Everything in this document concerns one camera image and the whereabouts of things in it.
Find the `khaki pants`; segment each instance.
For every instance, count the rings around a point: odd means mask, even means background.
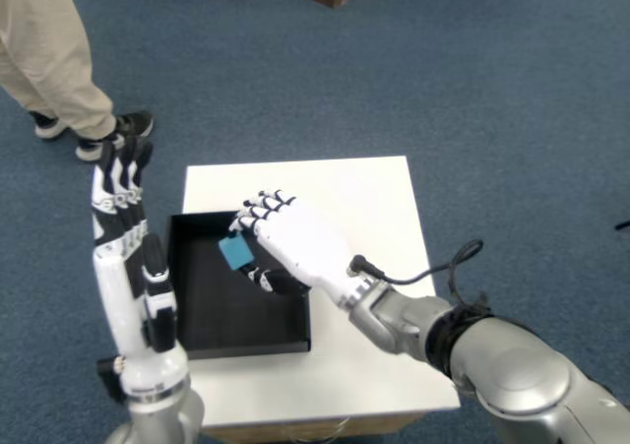
[[[0,0],[0,85],[26,110],[99,139],[116,120],[92,82],[88,37],[72,0]]]

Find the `white table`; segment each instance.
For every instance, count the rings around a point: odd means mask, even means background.
[[[238,210],[261,189],[307,200],[362,253],[395,278],[428,266],[405,157],[189,166],[184,213]],[[431,279],[403,286],[435,294]],[[419,413],[457,408],[452,383],[428,365],[388,355],[311,291],[312,351],[194,360],[204,427]]]

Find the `shoe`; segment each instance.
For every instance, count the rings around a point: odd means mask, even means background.
[[[31,116],[35,120],[35,135],[44,141],[57,139],[63,131],[68,129],[68,126],[60,121],[58,117],[51,119],[34,111],[31,112]]]
[[[125,145],[125,137],[147,137],[153,128],[154,117],[147,111],[124,114],[116,117],[116,127],[106,137],[97,140],[80,137],[75,154],[82,161],[97,161],[100,159],[103,142],[111,142],[118,150]]]

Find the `white robotic hand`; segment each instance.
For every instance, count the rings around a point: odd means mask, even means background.
[[[323,289],[340,307],[367,288],[351,278],[347,267],[352,253],[346,239],[309,206],[282,190],[261,191],[244,202],[230,230],[249,230],[258,242],[298,280]]]
[[[132,424],[107,444],[192,444],[204,406],[190,389],[188,358],[176,341],[177,302],[158,236],[148,233],[142,170],[152,146],[104,144],[94,169],[94,270],[117,356],[97,370]]]

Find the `person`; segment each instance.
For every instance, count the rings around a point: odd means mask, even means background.
[[[53,140],[70,128],[77,157],[95,161],[103,142],[146,137],[147,111],[112,113],[92,81],[88,37],[73,0],[0,0],[0,85],[33,117],[35,134]]]

